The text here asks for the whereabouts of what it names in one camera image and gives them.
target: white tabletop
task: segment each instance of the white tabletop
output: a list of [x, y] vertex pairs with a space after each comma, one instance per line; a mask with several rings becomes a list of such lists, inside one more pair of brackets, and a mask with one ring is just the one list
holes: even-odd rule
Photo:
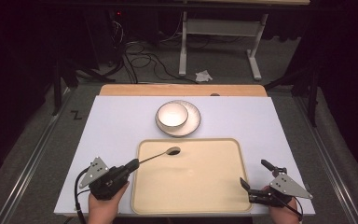
[[[171, 138], [158, 128], [154, 120], [159, 107], [171, 100], [188, 101], [201, 113], [199, 128], [186, 138], [234, 138], [239, 142], [252, 189], [262, 189], [274, 179], [270, 171], [260, 163], [261, 160], [286, 167], [289, 175], [304, 187], [269, 97], [97, 96], [54, 213], [76, 215], [75, 180], [95, 157], [101, 157], [109, 167], [120, 166], [136, 158], [138, 146], [145, 139]], [[131, 193], [132, 184], [121, 199], [118, 208], [120, 214], [135, 215], [131, 209]], [[85, 214], [88, 213], [88, 195], [83, 193], [79, 196]], [[310, 200], [299, 200], [304, 215], [315, 214]], [[254, 204], [249, 213], [225, 216], [257, 216], [268, 212], [266, 206]]]

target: small black object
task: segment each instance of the small black object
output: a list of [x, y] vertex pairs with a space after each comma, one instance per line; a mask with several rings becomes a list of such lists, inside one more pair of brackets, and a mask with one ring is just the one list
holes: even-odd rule
[[110, 200], [127, 184], [130, 173], [139, 168], [139, 160], [134, 159], [124, 166], [112, 167], [109, 172], [89, 184], [91, 193], [98, 200]]

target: saucer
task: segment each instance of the saucer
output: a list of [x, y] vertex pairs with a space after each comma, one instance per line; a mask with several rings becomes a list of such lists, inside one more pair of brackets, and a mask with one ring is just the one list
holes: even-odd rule
[[200, 126], [201, 115], [199, 110], [194, 105], [182, 100], [170, 101], [167, 104], [179, 104], [184, 106], [187, 110], [187, 120], [177, 128], [168, 128], [158, 120], [158, 113], [156, 113], [156, 124], [163, 132], [169, 134], [172, 137], [183, 137], [193, 133]]

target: beige tray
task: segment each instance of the beige tray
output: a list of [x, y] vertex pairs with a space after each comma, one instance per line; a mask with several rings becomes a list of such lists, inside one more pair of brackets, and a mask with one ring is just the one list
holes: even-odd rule
[[241, 148], [231, 138], [145, 140], [138, 149], [143, 161], [180, 147], [139, 167], [134, 177], [132, 209], [140, 215], [242, 213], [250, 210], [240, 177], [247, 180]]

